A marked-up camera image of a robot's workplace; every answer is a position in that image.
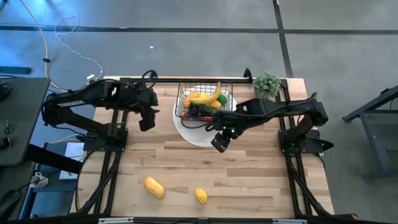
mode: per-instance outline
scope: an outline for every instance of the yellow fruit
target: yellow fruit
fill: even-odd
[[[197,189],[195,195],[200,203],[207,202],[207,194],[203,189]]]
[[[206,98],[209,97],[209,95],[207,95],[206,93],[200,93],[199,98]]]
[[[189,104],[190,104],[190,100],[198,98],[199,96],[200,96],[200,93],[198,93],[198,92],[190,93],[184,100],[184,107],[188,108]]]
[[[164,198],[163,186],[152,177],[145,178],[144,186],[147,192],[153,195],[155,198],[159,200],[162,200]]]
[[[196,98],[191,100],[191,103],[196,104],[196,105],[205,105],[205,104],[209,104],[212,103],[214,101],[217,100],[218,97],[220,97],[221,95],[221,83],[218,82],[217,83],[217,88],[214,91],[214,93],[208,97],[203,97],[203,98]]]
[[[220,109],[221,103],[219,101],[214,101],[214,102],[210,103],[209,106],[213,109]]]

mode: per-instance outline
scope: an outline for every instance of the white paper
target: white paper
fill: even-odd
[[[83,146],[85,144],[82,142],[70,142],[67,144],[67,150],[65,151],[65,157],[71,157],[76,161],[80,161],[84,156]],[[77,179],[77,174],[61,171],[60,179],[62,180],[72,180]]]

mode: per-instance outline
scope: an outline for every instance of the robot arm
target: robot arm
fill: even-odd
[[[322,126],[328,121],[322,103],[318,102],[314,93],[307,100],[290,102],[273,102],[267,99],[253,98],[236,105],[235,111],[219,111],[213,115],[213,121],[206,127],[207,131],[222,131],[218,133],[211,144],[220,152],[224,152],[231,139],[237,139],[248,128],[262,125],[272,118],[295,116],[303,114],[303,119],[297,126],[290,128],[285,136],[285,142],[300,145],[305,141],[305,135],[314,127]]]
[[[151,79],[156,82],[157,74],[151,72]],[[139,122],[141,131],[147,131],[155,126],[155,113],[157,110],[157,96],[152,89],[146,87],[144,79],[129,85],[117,80],[103,79],[90,83],[81,90],[66,93],[52,93],[42,106],[42,116],[46,125],[57,127],[58,124],[67,123],[99,135],[109,136],[114,134],[116,124],[100,124],[88,118],[75,114],[71,107],[93,105],[108,109],[133,111],[140,113],[142,120]]]

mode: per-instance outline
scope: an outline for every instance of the black robotic arm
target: black robotic arm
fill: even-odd
[[[150,73],[152,82],[147,87],[144,77]],[[72,126],[88,131],[86,136],[78,136],[84,141],[86,151],[122,151],[126,145],[127,129],[119,128],[116,123],[102,124],[72,111],[72,107],[93,105],[107,110],[121,110],[140,113],[141,131],[147,131],[155,126],[155,113],[158,110],[157,96],[152,89],[156,83],[157,74],[153,70],[146,72],[139,82],[132,85],[113,79],[103,79],[92,82],[81,90],[69,90],[66,93],[52,93],[47,96],[42,106],[42,117],[45,125],[57,128],[59,124]]]
[[[328,121],[325,109],[322,103],[315,99],[316,96],[314,93],[307,100],[290,102],[253,98],[237,104],[235,111],[215,113],[206,130],[222,131],[222,134],[218,133],[211,143],[217,150],[224,152],[231,139],[237,139],[249,128],[263,125],[272,118],[304,115],[297,126],[291,127],[282,136],[284,143],[281,148],[297,148],[305,142],[307,133],[314,126],[322,126]]]

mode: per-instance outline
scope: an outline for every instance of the small yellow fruit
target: small yellow fruit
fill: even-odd
[[[198,98],[199,96],[200,96],[200,93],[198,93],[198,92],[190,93],[187,97],[185,97],[184,108],[188,108],[189,104],[191,103],[190,101],[195,98]]]
[[[213,109],[220,109],[221,103],[219,101],[214,101],[214,102],[210,103],[209,106]]]
[[[200,93],[199,98],[206,98],[209,97],[206,93]]]
[[[195,192],[195,195],[200,203],[204,204],[207,202],[207,194],[206,194],[205,190],[197,189]]]
[[[162,200],[164,198],[163,186],[152,177],[145,178],[144,186],[147,192],[153,195],[155,198],[159,200]]]

